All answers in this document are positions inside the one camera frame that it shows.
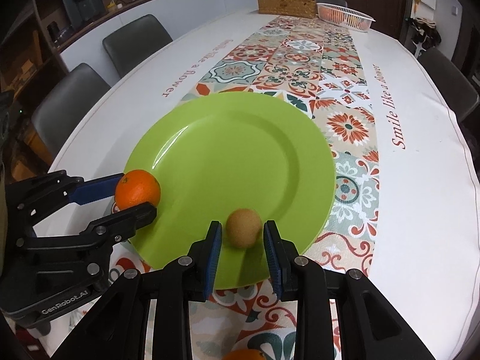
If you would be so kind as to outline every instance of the screw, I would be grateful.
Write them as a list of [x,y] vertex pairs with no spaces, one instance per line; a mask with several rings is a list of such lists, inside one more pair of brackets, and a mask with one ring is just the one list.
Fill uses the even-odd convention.
[[91,275],[96,275],[98,272],[100,272],[100,267],[98,266],[98,264],[91,262],[87,266],[87,272]]
[[308,264],[308,258],[306,257],[303,257],[303,256],[297,256],[295,257],[295,263],[297,264],[297,266],[305,266]]
[[130,268],[127,269],[123,275],[126,279],[133,279],[137,275],[138,271],[136,269]]
[[97,233],[99,236],[102,234],[105,234],[106,231],[107,231],[107,228],[105,226],[97,226],[95,228],[95,233]]
[[350,269],[349,270],[349,276],[352,279],[358,280],[358,279],[362,278],[363,273],[360,269]]
[[189,256],[183,256],[178,259],[178,263],[181,266],[189,266],[193,260]]

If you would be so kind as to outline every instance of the white wall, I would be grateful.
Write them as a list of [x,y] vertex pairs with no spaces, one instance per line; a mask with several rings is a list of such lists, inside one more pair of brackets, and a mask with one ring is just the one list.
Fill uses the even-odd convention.
[[69,71],[85,62],[113,86],[120,77],[103,48],[102,40],[118,28],[141,16],[152,14],[175,40],[202,24],[241,9],[258,9],[257,0],[151,0],[96,27],[60,55]]
[[[452,15],[452,8],[457,7],[457,15]],[[414,14],[412,6],[411,17],[424,17],[437,23],[437,30],[442,37],[438,49],[447,58],[452,59],[457,45],[458,33],[462,21],[462,5],[458,0],[436,0],[435,9],[424,3],[420,3],[417,12]]]

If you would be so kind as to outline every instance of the brown ball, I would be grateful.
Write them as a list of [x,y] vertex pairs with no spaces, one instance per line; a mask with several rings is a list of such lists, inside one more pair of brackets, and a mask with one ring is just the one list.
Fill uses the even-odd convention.
[[261,230],[262,220],[255,210],[235,210],[226,220],[226,233],[231,244],[237,248],[251,248]]

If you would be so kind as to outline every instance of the round green plate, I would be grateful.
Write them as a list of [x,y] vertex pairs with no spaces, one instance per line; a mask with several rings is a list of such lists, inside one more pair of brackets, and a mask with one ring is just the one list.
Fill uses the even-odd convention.
[[[238,208],[276,221],[302,253],[321,232],[334,196],[332,154],[318,127],[259,93],[217,93],[175,108],[140,139],[125,172],[133,169],[152,173],[162,188],[156,220],[131,239],[155,269],[186,255],[211,221],[225,226]],[[236,249],[224,232],[215,288],[268,277],[263,241]]]

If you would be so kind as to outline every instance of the white plastic basket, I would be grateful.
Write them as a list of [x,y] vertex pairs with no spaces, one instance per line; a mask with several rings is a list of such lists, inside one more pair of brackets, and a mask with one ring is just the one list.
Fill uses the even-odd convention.
[[318,17],[327,23],[355,31],[366,32],[375,21],[371,16],[340,5],[317,3]]

